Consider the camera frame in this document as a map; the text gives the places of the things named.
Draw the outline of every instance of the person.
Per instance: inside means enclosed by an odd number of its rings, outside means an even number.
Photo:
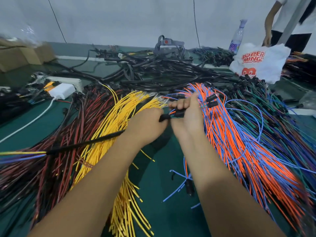
[[[211,235],[285,237],[210,144],[197,93],[170,102],[169,107],[187,108],[184,118],[171,119],[171,126],[189,165]],[[29,237],[99,237],[134,157],[167,127],[167,120],[159,123],[162,113],[159,108],[151,108],[132,117],[108,152],[32,229]]]
[[[278,43],[300,1],[301,0],[276,0],[265,19],[264,27],[266,34],[263,40],[264,46],[270,47]],[[305,49],[316,22],[315,6],[316,0],[311,0],[291,36],[287,40],[285,46],[291,48],[291,52],[302,52]],[[280,14],[275,24],[272,26],[274,17],[280,9]]]

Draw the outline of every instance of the white wall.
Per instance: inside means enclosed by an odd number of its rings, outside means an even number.
[[[50,0],[68,43],[154,47],[159,35],[198,46],[193,0]],[[275,0],[195,0],[200,44],[228,48],[240,19],[243,42],[261,44]],[[0,31],[19,36],[27,23],[38,39],[64,42],[48,0],[1,0]],[[316,54],[316,34],[306,52]]]

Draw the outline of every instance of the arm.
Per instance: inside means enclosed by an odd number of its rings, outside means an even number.
[[[152,108],[132,117],[126,131],[97,165],[35,226],[29,237],[99,237],[128,167],[140,149],[166,128],[167,121],[158,122],[162,113]]]
[[[171,119],[171,124],[189,165],[212,236],[285,237],[208,141],[197,95],[169,105],[187,108],[184,118]]]
[[[265,22],[264,22],[265,38],[263,41],[263,44],[265,46],[270,46],[271,44],[271,38],[272,38],[271,30],[272,30],[273,20],[277,12],[280,10],[282,5],[284,4],[284,2],[285,0],[276,1],[265,19]]]

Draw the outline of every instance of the bottle cap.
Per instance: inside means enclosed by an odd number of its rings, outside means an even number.
[[[241,19],[241,20],[240,20],[240,26],[239,26],[239,27],[240,27],[240,28],[244,28],[247,21],[248,21],[247,19]]]

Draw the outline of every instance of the white power adapter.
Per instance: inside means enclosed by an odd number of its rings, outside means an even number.
[[[72,84],[60,83],[58,86],[54,87],[48,93],[51,97],[55,99],[65,100],[76,91],[75,87]]]

